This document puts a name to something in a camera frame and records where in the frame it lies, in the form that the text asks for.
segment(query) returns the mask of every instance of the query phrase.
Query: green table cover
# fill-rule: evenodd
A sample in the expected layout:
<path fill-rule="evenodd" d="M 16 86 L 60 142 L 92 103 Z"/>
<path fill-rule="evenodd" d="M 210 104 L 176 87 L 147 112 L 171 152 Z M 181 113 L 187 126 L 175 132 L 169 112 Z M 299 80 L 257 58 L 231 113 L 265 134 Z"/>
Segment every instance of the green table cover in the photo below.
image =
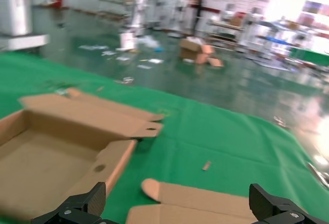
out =
<path fill-rule="evenodd" d="M 319 66 L 329 66 L 329 54 L 326 53 L 317 53 L 310 50 L 292 48 L 290 56 Z"/>
<path fill-rule="evenodd" d="M 329 192 L 305 164 L 294 136 L 263 119 L 156 90 L 129 87 L 21 53 L 0 54 L 0 117 L 21 108 L 17 98 L 77 86 L 121 103 L 165 114 L 157 139 L 140 142 L 107 200 L 102 217 L 124 223 L 132 206 L 154 203 L 141 191 L 149 177 L 239 196 L 251 183 L 287 197 L 329 221 Z M 101 92 L 97 89 L 104 86 Z M 207 171 L 202 167 L 207 161 Z"/>

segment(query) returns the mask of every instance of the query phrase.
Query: bright light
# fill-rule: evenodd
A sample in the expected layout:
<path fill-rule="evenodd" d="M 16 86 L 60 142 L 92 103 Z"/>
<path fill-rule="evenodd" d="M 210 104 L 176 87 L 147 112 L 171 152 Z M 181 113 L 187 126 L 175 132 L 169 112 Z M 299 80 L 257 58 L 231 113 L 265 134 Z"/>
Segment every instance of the bright light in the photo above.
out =
<path fill-rule="evenodd" d="M 322 166 L 329 165 L 329 162 L 323 156 L 316 155 L 314 159 Z"/>

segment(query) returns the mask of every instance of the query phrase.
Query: shelf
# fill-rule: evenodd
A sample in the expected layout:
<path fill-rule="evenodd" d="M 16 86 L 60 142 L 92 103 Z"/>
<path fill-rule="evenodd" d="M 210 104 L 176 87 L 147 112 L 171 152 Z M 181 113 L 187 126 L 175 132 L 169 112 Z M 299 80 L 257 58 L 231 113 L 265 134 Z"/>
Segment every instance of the shelf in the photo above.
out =
<path fill-rule="evenodd" d="M 232 42 L 232 43 L 237 43 L 236 39 L 229 38 L 227 36 L 222 36 L 217 33 L 208 33 L 208 36 L 210 36 L 212 39 L 218 39 L 218 40 L 224 40 L 224 41 L 228 41 L 228 42 Z"/>
<path fill-rule="evenodd" d="M 240 31 L 243 30 L 242 27 L 228 25 L 228 24 L 219 23 L 219 22 L 210 22 L 210 25 L 218 26 L 218 27 L 222 27 L 222 28 L 226 28 L 226 29 L 231 29 L 231 30 L 240 30 Z"/>

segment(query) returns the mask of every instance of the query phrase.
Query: small cardboard piece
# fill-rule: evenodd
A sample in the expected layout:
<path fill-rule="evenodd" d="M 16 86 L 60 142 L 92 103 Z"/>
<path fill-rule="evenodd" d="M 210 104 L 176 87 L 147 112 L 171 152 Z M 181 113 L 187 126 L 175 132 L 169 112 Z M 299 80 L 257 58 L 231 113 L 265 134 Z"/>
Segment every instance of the small cardboard piece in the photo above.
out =
<path fill-rule="evenodd" d="M 222 67 L 223 66 L 223 62 L 221 60 L 213 58 L 213 57 L 209 57 L 208 62 L 209 62 L 210 65 L 212 65 L 214 67 Z"/>
<path fill-rule="evenodd" d="M 150 113 L 129 116 L 121 104 L 90 95 L 45 94 L 21 103 L 24 110 L 0 120 L 0 213 L 22 220 L 53 211 L 97 182 L 109 195 L 136 146 L 131 138 L 155 137 L 162 128 L 136 118 L 152 119 Z"/>
<path fill-rule="evenodd" d="M 180 57 L 194 60 L 195 64 L 206 63 L 207 57 L 213 52 L 213 47 L 201 39 L 187 38 L 180 41 Z"/>
<path fill-rule="evenodd" d="M 160 204 L 130 209 L 126 224 L 250 224 L 248 198 L 146 179 L 143 191 Z"/>
<path fill-rule="evenodd" d="M 230 21 L 230 25 L 241 27 L 242 26 L 242 21 L 243 21 L 243 19 L 241 17 L 234 16 Z"/>

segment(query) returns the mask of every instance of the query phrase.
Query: machine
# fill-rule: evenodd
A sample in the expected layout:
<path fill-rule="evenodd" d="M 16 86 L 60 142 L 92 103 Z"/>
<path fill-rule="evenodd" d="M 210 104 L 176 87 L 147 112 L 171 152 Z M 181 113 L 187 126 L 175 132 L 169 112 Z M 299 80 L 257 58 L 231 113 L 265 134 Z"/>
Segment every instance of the machine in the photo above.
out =
<path fill-rule="evenodd" d="M 48 40 L 47 35 L 33 34 L 31 0 L 0 0 L 0 48 L 3 51 L 39 48 Z"/>
<path fill-rule="evenodd" d="M 262 20 L 261 10 L 254 7 L 250 13 L 247 13 L 243 19 L 242 27 L 244 28 L 239 41 L 237 52 L 246 53 L 248 48 L 255 43 L 258 35 L 258 23 Z"/>
<path fill-rule="evenodd" d="M 166 20 L 166 5 L 168 0 L 154 0 L 153 13 L 153 30 L 160 31 L 163 29 L 163 23 Z"/>
<path fill-rule="evenodd" d="M 117 224 L 100 217 L 105 201 L 106 186 L 99 182 L 89 193 L 68 197 L 56 210 L 32 219 L 31 224 Z M 258 220 L 253 224 L 328 224 L 291 200 L 268 194 L 258 184 L 249 187 L 249 207 Z"/>
<path fill-rule="evenodd" d="M 145 31 L 145 11 L 147 7 L 147 0 L 123 0 L 131 2 L 131 16 L 126 20 L 124 27 L 125 32 L 131 32 L 135 36 L 144 35 Z"/>
<path fill-rule="evenodd" d="M 176 0 L 176 6 L 170 20 L 171 31 L 168 36 L 172 38 L 181 38 L 184 34 L 184 19 L 189 0 Z"/>

